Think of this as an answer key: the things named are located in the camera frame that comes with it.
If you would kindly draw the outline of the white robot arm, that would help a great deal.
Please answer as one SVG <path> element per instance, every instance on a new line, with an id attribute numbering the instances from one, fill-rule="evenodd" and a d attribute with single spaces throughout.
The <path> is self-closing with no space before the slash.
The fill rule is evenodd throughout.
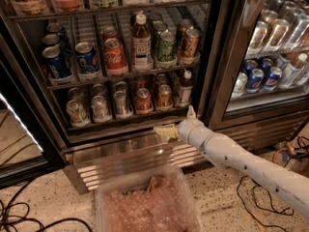
<path id="1" fill-rule="evenodd" d="M 309 179 L 243 149 L 227 135 L 207 128 L 196 117 L 191 105 L 186 118 L 178 125 L 154 127 L 168 138 L 177 138 L 194 148 L 217 168 L 233 167 L 246 174 L 264 189 L 309 218 Z"/>

